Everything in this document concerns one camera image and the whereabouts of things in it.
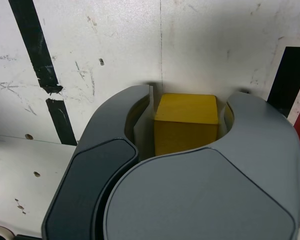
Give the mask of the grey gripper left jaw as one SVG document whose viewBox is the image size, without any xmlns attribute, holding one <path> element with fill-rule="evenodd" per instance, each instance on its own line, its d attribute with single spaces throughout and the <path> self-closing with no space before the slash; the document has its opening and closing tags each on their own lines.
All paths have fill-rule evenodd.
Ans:
<svg viewBox="0 0 300 240">
<path fill-rule="evenodd" d="M 153 87 L 128 87 L 90 118 L 41 225 L 45 240 L 101 240 L 106 204 L 120 177 L 139 161 L 134 127 Z"/>
</svg>

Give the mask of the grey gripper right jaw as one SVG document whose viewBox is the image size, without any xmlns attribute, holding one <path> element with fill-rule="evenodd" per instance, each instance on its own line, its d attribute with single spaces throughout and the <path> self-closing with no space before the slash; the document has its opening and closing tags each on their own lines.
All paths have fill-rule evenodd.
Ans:
<svg viewBox="0 0 300 240">
<path fill-rule="evenodd" d="M 300 140 L 265 100 L 235 93 L 229 131 L 127 171 L 104 211 L 106 240 L 295 240 Z"/>
</svg>

